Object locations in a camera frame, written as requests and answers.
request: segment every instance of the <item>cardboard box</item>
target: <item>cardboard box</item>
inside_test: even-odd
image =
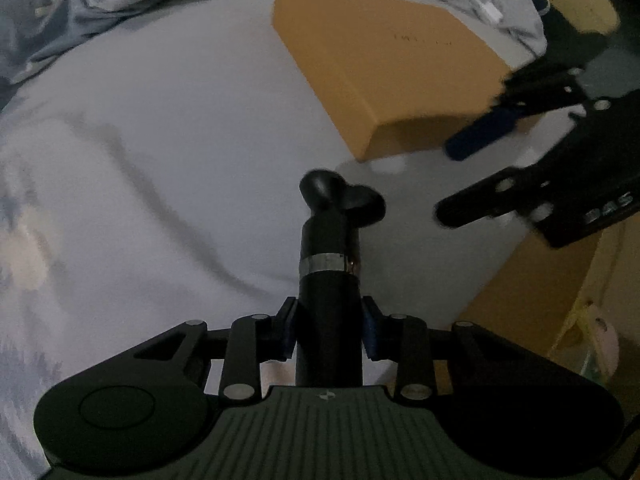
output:
[[[275,0],[273,26],[357,160],[440,147],[490,108],[510,73],[427,4]]]

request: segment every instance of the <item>white bed sheet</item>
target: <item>white bed sheet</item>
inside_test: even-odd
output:
[[[47,235],[59,247],[39,288],[10,277],[0,288],[0,342],[25,368],[54,370],[18,384],[28,399],[3,415],[36,456],[30,421],[51,381],[187,319],[227,327],[296,295],[298,183],[311,168],[385,196],[387,216],[361,244],[362,291],[386,313],[445,326],[524,236],[518,221],[443,229],[432,212],[529,140],[463,163],[434,151],[357,164],[272,29],[272,1],[189,0],[133,18],[62,56],[0,118],[0,182],[60,234]],[[454,14],[511,66],[529,60]],[[556,114],[540,135],[566,126]]]

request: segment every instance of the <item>silver ring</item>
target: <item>silver ring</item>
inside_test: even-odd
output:
[[[312,254],[300,260],[300,278],[304,278],[314,272],[323,270],[337,270],[338,272],[348,272],[355,274],[355,266],[350,262],[347,256],[338,253],[320,253]]]

